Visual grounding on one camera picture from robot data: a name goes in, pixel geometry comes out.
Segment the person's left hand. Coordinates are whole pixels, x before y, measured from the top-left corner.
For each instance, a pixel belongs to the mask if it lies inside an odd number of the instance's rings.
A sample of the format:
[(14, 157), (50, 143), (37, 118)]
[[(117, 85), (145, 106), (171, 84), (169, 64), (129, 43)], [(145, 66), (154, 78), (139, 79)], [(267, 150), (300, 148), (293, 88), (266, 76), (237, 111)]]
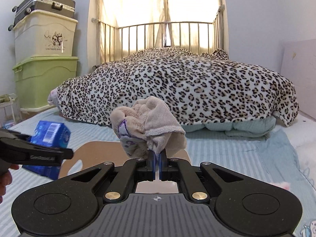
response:
[(12, 174), (10, 171), (7, 171), (0, 178), (0, 203), (3, 202), (3, 196), (7, 192), (7, 186), (12, 184)]

